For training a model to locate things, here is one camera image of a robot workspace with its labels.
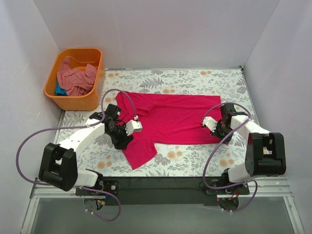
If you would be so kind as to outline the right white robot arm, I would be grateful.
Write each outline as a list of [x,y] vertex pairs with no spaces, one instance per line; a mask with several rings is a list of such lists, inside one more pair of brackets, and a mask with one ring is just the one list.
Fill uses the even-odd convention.
[[205,114],[201,124],[220,140],[217,149],[223,143],[228,144],[234,133],[238,133],[247,142],[243,163],[226,169],[214,182],[203,181],[206,188],[222,190],[227,194],[255,178],[284,175],[287,168],[283,135],[260,127],[251,120],[251,113],[247,109],[238,112],[236,106],[232,102],[217,105],[221,119],[216,121]]

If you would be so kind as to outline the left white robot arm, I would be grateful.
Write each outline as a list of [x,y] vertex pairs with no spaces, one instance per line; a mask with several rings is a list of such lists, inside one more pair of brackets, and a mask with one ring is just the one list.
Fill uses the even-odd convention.
[[39,180],[63,191],[74,187],[87,187],[93,195],[103,191],[102,174],[88,169],[79,169],[77,157],[97,138],[108,135],[117,150],[125,150],[134,139],[134,132],[142,130],[138,117],[123,122],[119,119],[121,109],[108,105],[104,112],[94,112],[83,128],[65,140],[49,143],[43,150]]

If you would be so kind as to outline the magenta t shirt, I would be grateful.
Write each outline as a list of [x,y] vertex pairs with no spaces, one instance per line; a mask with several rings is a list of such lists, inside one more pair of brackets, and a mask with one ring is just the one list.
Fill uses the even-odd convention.
[[142,131],[134,133],[123,151],[132,169],[136,169],[156,154],[156,143],[197,145],[217,144],[220,140],[201,128],[205,113],[215,120],[221,112],[215,106],[220,96],[118,93],[117,106],[122,110],[121,119],[128,122],[134,116],[142,124]]

